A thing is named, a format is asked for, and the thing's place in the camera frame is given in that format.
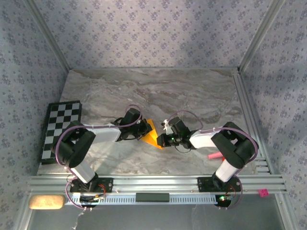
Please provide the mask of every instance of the black bar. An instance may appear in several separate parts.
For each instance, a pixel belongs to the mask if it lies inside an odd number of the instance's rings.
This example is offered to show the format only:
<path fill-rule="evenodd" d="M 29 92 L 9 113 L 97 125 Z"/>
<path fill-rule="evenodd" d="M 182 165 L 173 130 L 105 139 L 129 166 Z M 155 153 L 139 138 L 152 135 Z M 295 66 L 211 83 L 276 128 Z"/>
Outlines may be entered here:
<path fill-rule="evenodd" d="M 104 177 L 99 177 L 97 178 L 97 180 L 95 181 L 96 184 L 102 184 L 105 189 L 106 189 L 106 193 L 111 193 L 112 192 L 112 189 L 113 189 L 113 178 L 104 178 Z M 104 193 L 104 189 L 99 187 L 99 186 L 95 186 L 93 189 L 91 189 L 89 191 L 89 189 L 87 188 L 84 188 L 82 182 L 78 179 L 76 180 L 73 180 L 71 182 L 71 189 L 70 189 L 70 192 L 71 193 L 97 193 L 97 194 L 100 194 L 100 193 Z"/>
<path fill-rule="evenodd" d="M 169 202 L 169 193 L 137 193 L 136 202 Z"/>
<path fill-rule="evenodd" d="M 213 180 L 211 177 L 198 177 L 197 178 L 198 183 L 198 191 L 200 193 L 214 193 L 214 192 L 233 192 L 233 189 L 235 189 L 236 192 L 241 192 L 241 187 L 239 184 L 239 180 L 236 177 L 230 178 L 228 182 L 224 184 L 221 189 L 218 189 L 213 184 Z"/>

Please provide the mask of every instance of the beige sponge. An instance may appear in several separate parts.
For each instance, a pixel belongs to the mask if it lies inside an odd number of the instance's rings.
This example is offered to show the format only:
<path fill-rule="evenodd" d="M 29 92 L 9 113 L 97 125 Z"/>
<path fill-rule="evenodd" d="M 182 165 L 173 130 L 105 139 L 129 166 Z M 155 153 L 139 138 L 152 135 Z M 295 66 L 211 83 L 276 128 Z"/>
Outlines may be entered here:
<path fill-rule="evenodd" d="M 63 195 L 33 195 L 29 200 L 30 209 L 60 209 L 64 204 Z"/>

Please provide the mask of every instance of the cable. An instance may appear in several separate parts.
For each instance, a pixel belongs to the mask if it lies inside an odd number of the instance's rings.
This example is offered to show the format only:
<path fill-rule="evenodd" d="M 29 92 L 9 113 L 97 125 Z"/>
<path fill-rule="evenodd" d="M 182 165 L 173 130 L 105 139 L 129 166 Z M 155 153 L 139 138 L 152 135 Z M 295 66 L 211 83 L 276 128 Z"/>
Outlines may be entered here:
<path fill-rule="evenodd" d="M 186 112 L 186 113 L 192 114 L 192 115 L 193 115 L 194 117 L 196 117 L 196 119 L 200 122 L 200 124 L 201 124 L 200 129 L 203 128 L 203 123 L 202 123 L 202 121 L 200 120 L 200 118 L 199 118 L 195 113 L 190 112 L 190 111 L 188 111 L 188 110 L 179 110 L 179 111 L 173 113 L 173 114 L 168 118 L 167 121 L 169 121 L 173 116 L 175 116 L 176 114 L 181 113 L 181 112 Z"/>
<path fill-rule="evenodd" d="M 68 178 L 70 177 L 70 175 L 67 175 L 67 177 L 66 177 L 66 182 L 68 182 Z"/>
<path fill-rule="evenodd" d="M 106 198 L 106 188 L 104 187 L 103 184 L 99 184 L 98 186 L 104 190 L 103 196 Z"/>
<path fill-rule="evenodd" d="M 248 135 L 247 133 L 239 130 L 239 129 L 236 129 L 236 128 L 230 128 L 230 127 L 220 127 L 220 128 L 214 128 L 214 129 L 209 129 L 209 130 L 200 130 L 200 133 L 202 134 L 208 134 L 208 133 L 212 133 L 212 132 L 216 132 L 216 131 L 221 131 L 221 130 L 229 130 L 229 131 L 234 131 L 234 132 L 237 132 L 243 136 L 245 136 L 247 139 L 250 140 L 250 142 L 253 144 L 254 148 L 255 148 L 255 154 L 252 158 L 249 159 L 249 161 L 247 163 L 250 163 L 251 161 L 253 161 L 257 155 L 258 155 L 258 147 L 257 147 L 257 144 L 256 142 L 253 140 L 253 138 L 250 137 L 250 135 Z"/>
<path fill-rule="evenodd" d="M 69 194 L 68 194 L 68 185 L 69 185 L 73 180 L 75 180 L 75 179 L 77 179 L 77 178 L 74 177 L 74 178 L 72 178 L 72 179 L 70 179 L 70 180 L 68 181 L 68 183 L 67 183 L 66 186 L 65 186 L 65 193 L 66 193 L 67 198 L 71 201 L 71 203 L 72 203 L 75 207 L 80 208 L 80 209 L 84 209 L 82 206 L 77 205 L 77 204 L 72 200 L 72 198 L 69 196 Z"/>
<path fill-rule="evenodd" d="M 234 188 L 232 185 L 229 186 L 228 191 L 227 191 L 227 193 L 225 193 L 224 196 L 226 196 L 226 195 L 230 192 L 230 189 L 231 189 L 231 188 L 232 188 L 233 191 L 235 192 L 235 195 L 234 195 L 232 198 L 235 198 L 235 196 L 236 196 L 236 190 L 235 190 L 235 188 Z"/>
<path fill-rule="evenodd" d="M 141 119 L 141 117 L 142 117 L 142 112 L 141 112 L 141 109 L 140 109 L 140 107 L 139 107 L 138 105 L 136 105 L 136 104 L 130 104 L 130 105 L 127 106 L 126 111 L 127 111 L 128 108 L 130 108 L 130 107 L 132 107 L 132 106 L 135 106 L 135 107 L 137 107 L 137 108 L 139 109 L 139 111 L 140 111 L 139 118 L 138 118 L 137 120 L 135 120 L 134 122 L 128 124 L 128 125 L 123 125 L 123 126 L 111 126 L 112 128 L 125 128 L 125 127 L 129 127 L 129 126 L 132 126 L 132 125 L 136 124 L 136 123 Z M 61 136 L 59 137 L 58 142 L 57 142 L 57 144 L 56 144 L 55 155 L 56 155 L 57 163 L 58 163 L 59 165 L 65 165 L 64 163 L 60 162 L 60 160 L 59 160 L 59 145 L 60 145 L 61 141 L 63 140 L 63 138 L 65 137 L 65 135 L 66 135 L 68 132 L 73 131 L 73 130 L 75 130 L 75 129 L 79 129 L 79 128 L 93 129 L 93 128 L 109 128 L 109 127 L 110 127 L 110 126 L 106 126 L 106 125 L 104 125 L 104 126 L 73 126 L 73 127 L 68 128 L 67 130 L 65 130 L 65 131 L 61 134 Z"/>
<path fill-rule="evenodd" d="M 242 182 L 240 181 L 240 179 L 239 179 L 236 175 L 234 175 L 234 177 L 237 178 L 238 182 L 240 183 L 240 189 L 241 189 L 240 197 L 239 197 L 239 199 L 237 200 L 237 202 L 236 202 L 234 205 L 232 205 L 232 206 L 230 206 L 230 207 L 227 207 L 227 208 L 224 208 L 224 209 L 232 209 L 232 208 L 235 208 L 235 207 L 241 202 L 241 200 L 242 200 L 242 198 L 243 198 L 243 187 L 242 187 Z"/>
<path fill-rule="evenodd" d="M 178 152 L 181 152 L 181 151 L 179 151 L 178 149 L 177 149 L 177 146 L 175 145 L 175 149 L 178 151 Z M 187 152 L 181 152 L 181 153 L 188 153 L 188 152 L 191 152 L 191 149 L 189 149 L 189 151 L 187 151 Z"/>

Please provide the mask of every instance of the glass panel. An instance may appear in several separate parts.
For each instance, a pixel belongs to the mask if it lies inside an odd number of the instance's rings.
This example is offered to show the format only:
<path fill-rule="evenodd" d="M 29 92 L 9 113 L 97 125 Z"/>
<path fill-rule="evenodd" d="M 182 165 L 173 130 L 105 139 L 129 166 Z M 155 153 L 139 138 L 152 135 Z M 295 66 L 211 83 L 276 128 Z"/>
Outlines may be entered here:
<path fill-rule="evenodd" d="M 65 206 L 60 210 L 36 210 L 31 230 L 283 230 L 274 195 L 244 195 L 239 206 L 219 210 L 213 205 L 98 206 L 83 213 Z"/>

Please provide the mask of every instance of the pink object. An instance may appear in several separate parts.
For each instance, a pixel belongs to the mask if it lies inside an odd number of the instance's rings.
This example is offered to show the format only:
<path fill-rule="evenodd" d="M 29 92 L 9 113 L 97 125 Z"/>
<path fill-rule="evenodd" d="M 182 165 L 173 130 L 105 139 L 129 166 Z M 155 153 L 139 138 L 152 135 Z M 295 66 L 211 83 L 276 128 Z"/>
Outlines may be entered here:
<path fill-rule="evenodd" d="M 219 158 L 219 157 L 223 157 L 223 155 L 221 154 L 221 152 L 216 152 L 216 153 L 213 153 L 213 154 L 209 154 L 209 155 L 208 155 L 208 158 L 209 158 L 209 159 L 214 159 L 214 158 Z"/>
<path fill-rule="evenodd" d="M 265 197 L 265 196 L 268 196 L 268 195 L 269 195 L 269 192 L 268 192 L 268 190 L 267 190 L 266 188 L 260 189 L 260 190 L 258 190 L 258 192 L 259 192 L 259 195 L 260 195 L 261 197 Z"/>

